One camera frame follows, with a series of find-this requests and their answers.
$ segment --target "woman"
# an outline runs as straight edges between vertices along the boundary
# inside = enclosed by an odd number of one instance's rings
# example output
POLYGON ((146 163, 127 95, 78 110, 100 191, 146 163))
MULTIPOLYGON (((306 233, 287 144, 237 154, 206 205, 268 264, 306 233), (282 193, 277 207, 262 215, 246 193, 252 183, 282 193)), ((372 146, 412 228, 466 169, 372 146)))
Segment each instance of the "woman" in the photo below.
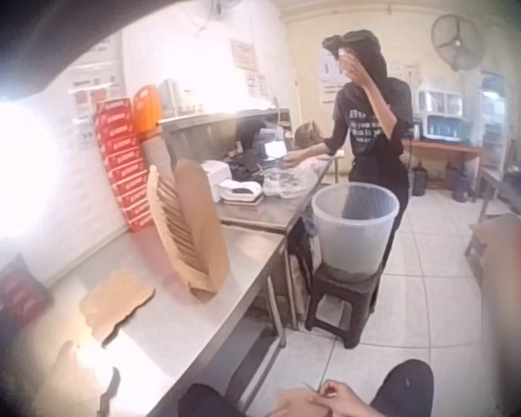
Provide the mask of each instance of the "woman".
POLYGON ((392 191, 399 200, 399 213, 384 253, 384 267, 408 201, 407 169, 399 156, 403 153, 401 138, 412 125, 411 91, 407 83, 388 78, 379 41, 370 30, 332 36, 322 46, 340 61, 351 82, 336 96, 332 137, 310 148, 290 152, 285 164, 293 167, 311 156, 335 154, 349 130, 355 156, 349 181, 379 185, 392 191))

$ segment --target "woman's hand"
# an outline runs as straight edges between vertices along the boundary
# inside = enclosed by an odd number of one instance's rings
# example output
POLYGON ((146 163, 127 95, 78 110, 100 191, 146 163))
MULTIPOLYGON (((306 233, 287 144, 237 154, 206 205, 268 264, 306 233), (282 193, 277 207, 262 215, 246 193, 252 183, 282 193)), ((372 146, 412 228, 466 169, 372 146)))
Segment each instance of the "woman's hand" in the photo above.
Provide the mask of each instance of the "woman's hand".
POLYGON ((343 382, 326 381, 319 395, 311 402, 326 407, 343 417, 384 417, 374 408, 365 404, 353 390, 343 382))
POLYGON ((284 168, 293 168, 302 163, 304 160, 308 158, 307 150, 292 150, 288 152, 283 159, 284 168))
POLYGON ((360 87, 367 88, 370 87, 373 83, 373 79, 366 72, 363 64, 357 59, 356 56, 350 54, 349 52, 345 52, 340 56, 340 66, 346 77, 351 81, 359 85, 360 87))

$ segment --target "wooden table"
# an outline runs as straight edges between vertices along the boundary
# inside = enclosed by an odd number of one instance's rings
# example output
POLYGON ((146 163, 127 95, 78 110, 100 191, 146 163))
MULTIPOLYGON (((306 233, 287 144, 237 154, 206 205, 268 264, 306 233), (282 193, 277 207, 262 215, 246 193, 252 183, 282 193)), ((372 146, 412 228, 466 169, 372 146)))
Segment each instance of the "wooden table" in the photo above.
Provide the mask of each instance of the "wooden table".
POLYGON ((483 153, 482 146, 472 146, 467 144, 466 142, 455 143, 455 142, 441 142, 441 141, 412 141, 410 139, 402 139, 404 149, 436 149, 436 150, 445 150, 448 152, 459 152, 462 156, 462 162, 465 163, 467 159, 466 156, 478 156, 478 171, 477 171, 477 182, 475 184, 475 189, 473 190, 472 200, 475 202, 477 200, 478 186, 480 184, 480 178, 482 175, 482 162, 483 158, 481 157, 483 153))

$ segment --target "orange container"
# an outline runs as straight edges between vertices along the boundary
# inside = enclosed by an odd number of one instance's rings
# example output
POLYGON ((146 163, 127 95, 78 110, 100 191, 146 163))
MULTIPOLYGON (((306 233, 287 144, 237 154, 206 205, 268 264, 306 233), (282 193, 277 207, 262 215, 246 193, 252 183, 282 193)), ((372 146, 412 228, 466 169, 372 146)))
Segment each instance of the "orange container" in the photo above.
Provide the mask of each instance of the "orange container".
POLYGON ((147 85, 133 97, 133 116, 137 133, 144 134, 156 129, 162 119, 160 94, 154 85, 147 85))

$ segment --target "white tiled floor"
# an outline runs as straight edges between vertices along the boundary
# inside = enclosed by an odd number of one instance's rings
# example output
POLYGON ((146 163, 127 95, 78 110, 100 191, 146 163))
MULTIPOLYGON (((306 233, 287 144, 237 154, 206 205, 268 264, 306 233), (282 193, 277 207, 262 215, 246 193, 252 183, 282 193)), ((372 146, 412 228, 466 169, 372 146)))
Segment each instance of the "white tiled floor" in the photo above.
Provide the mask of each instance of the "white tiled floor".
MULTIPOLYGON (((288 345, 247 414, 264 417, 276 394, 332 378, 370 401, 386 374, 408 359, 434 372, 432 417, 488 417, 496 408, 479 366, 480 291, 464 252, 482 201, 458 203, 451 192, 427 190, 412 197, 404 215, 361 343, 345 350, 340 340, 315 330, 288 331, 288 345)), ((489 214, 509 209, 496 201, 489 214)), ((320 317, 337 322, 343 305, 325 300, 320 317)))

